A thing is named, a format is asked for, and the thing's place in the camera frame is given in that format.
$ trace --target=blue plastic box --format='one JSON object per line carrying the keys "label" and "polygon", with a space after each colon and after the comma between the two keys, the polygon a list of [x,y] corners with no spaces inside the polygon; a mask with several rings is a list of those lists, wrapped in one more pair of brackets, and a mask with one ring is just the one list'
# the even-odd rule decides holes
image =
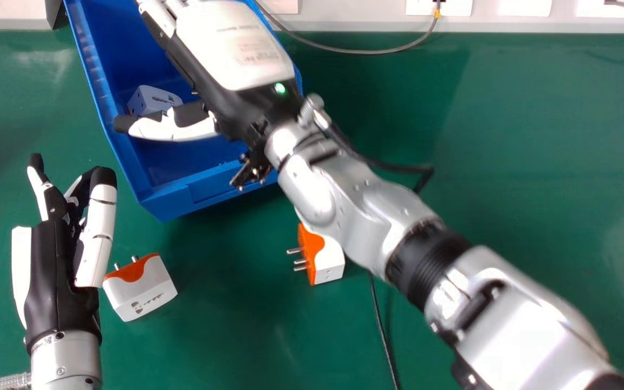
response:
{"label": "blue plastic box", "polygon": [[[243,0],[263,20],[252,0]],[[112,130],[112,119],[141,84],[193,101],[188,84],[141,20],[133,0],[64,0],[76,46],[107,141],[138,202],[159,220],[174,219],[243,192],[228,183],[240,169],[245,144],[216,136],[184,143],[130,138]],[[300,74],[295,69],[298,86]],[[276,172],[266,184],[275,183]]]}

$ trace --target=white wall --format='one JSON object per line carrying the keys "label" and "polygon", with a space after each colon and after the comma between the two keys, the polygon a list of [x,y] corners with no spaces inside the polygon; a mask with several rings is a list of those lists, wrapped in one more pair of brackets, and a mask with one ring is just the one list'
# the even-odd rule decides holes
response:
{"label": "white wall", "polygon": [[[261,1],[266,5],[276,0]],[[299,0],[299,4],[299,15],[277,15],[295,30],[421,31],[431,20],[406,16],[406,0]],[[436,30],[624,33],[624,19],[575,17],[576,7],[577,0],[553,0],[549,17],[501,17],[497,15],[498,0],[473,0],[471,17],[442,17]]]}

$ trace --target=power adapter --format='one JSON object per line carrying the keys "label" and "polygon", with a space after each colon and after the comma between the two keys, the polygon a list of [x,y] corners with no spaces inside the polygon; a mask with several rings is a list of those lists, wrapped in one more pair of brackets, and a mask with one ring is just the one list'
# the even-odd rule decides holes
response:
{"label": "power adapter", "polygon": [[138,259],[132,256],[132,263],[124,268],[114,264],[115,271],[105,276],[102,289],[112,309],[124,322],[160,308],[178,294],[158,253]]}
{"label": "power adapter", "polygon": [[302,259],[293,262],[296,266],[293,271],[307,271],[310,286],[341,279],[346,258],[336,240],[309,232],[304,225],[299,224],[297,242],[299,247],[288,249],[285,253],[302,254]]}

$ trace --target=white power outlet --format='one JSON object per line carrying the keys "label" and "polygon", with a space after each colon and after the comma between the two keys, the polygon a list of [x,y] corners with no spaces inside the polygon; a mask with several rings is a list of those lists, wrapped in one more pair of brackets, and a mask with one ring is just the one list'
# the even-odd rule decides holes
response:
{"label": "white power outlet", "polygon": [[[435,12],[434,0],[406,0],[406,15],[432,15]],[[440,4],[440,14],[444,16],[471,16],[473,0],[445,0]]]}
{"label": "white power outlet", "polygon": [[498,15],[549,17],[553,0],[500,0]]}
{"label": "white power outlet", "polygon": [[259,2],[273,15],[291,15],[300,13],[302,0],[259,0]]}
{"label": "white power outlet", "polygon": [[624,7],[604,5],[603,0],[577,0],[575,16],[578,17],[624,17]]}

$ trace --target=robotic arm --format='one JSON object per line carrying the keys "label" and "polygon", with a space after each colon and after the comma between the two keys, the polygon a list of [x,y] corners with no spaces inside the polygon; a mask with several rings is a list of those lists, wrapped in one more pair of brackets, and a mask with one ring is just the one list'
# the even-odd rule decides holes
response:
{"label": "robotic arm", "polygon": [[215,131],[249,156],[231,184],[271,168],[305,228],[396,286],[456,354],[466,390],[624,389],[582,314],[484,246],[449,230],[405,187],[351,153],[319,96],[302,99],[281,45],[244,3],[137,0]]}
{"label": "robotic arm", "polygon": [[30,374],[0,378],[0,389],[101,388],[97,288],[112,247],[116,176],[96,166],[62,195],[39,154],[27,173],[42,222],[13,229],[11,270]]}

